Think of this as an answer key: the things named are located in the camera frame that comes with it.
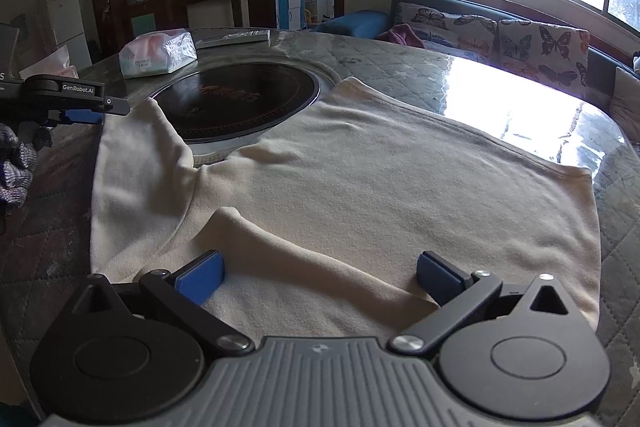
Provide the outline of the grey knit gloved hand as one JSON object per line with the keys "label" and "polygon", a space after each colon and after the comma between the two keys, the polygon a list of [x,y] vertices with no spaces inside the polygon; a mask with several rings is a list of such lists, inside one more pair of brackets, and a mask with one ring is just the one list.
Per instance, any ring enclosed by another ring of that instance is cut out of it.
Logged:
{"label": "grey knit gloved hand", "polygon": [[26,122],[23,134],[1,125],[1,212],[21,207],[34,179],[38,153],[52,145],[51,130]]}

